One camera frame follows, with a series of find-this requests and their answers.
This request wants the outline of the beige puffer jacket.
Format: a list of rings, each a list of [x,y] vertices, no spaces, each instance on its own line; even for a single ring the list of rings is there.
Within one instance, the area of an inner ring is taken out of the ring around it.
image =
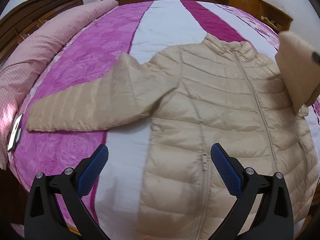
[[[133,212],[115,213],[120,239],[204,239],[235,202],[210,157],[218,142],[244,166],[281,172],[293,220],[303,220],[318,181],[307,123],[319,96],[312,46],[279,34],[273,59],[248,42],[207,35],[199,44],[170,46],[139,63],[121,54],[103,77],[37,100],[27,118],[36,132],[101,131],[150,119]]]

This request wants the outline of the white smartphone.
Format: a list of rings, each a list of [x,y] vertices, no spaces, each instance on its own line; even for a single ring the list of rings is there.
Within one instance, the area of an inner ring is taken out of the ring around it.
[[[9,143],[8,143],[8,152],[12,152],[15,150],[16,146],[18,145],[20,138],[21,138],[21,123],[23,119],[23,114],[20,114],[13,125],[10,138],[9,138]]]

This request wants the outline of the pink checkered rolled quilt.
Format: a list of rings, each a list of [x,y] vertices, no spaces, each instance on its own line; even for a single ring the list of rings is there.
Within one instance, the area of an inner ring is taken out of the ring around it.
[[[8,164],[8,136],[17,110],[53,57],[82,28],[118,6],[102,0],[68,9],[47,21],[14,50],[1,70],[1,169]]]

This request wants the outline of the pink striped bed blanket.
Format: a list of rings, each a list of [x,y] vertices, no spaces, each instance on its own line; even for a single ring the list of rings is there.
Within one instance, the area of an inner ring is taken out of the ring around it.
[[[53,175],[75,167],[105,144],[108,163],[84,204],[111,239],[120,239],[114,234],[118,225],[115,213],[136,209],[125,191],[138,191],[139,183],[129,182],[129,175],[142,174],[150,119],[101,131],[36,132],[27,129],[30,109],[37,100],[103,77],[123,53],[143,64],[165,48],[199,44],[207,35],[225,42],[248,42],[256,52],[271,59],[280,45],[279,34],[272,34],[245,13],[225,5],[154,1],[118,5],[104,13],[73,36],[34,82],[11,124],[12,131],[16,118],[23,114],[21,138],[15,150],[8,152],[7,168],[12,168],[21,184],[30,189],[36,172]],[[311,126],[312,104],[306,120],[318,159],[319,128]]]

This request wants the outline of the dark wooden headboard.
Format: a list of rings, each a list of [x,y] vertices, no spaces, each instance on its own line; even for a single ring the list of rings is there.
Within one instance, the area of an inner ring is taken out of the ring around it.
[[[58,14],[83,0],[27,0],[1,19],[1,67],[28,36]]]

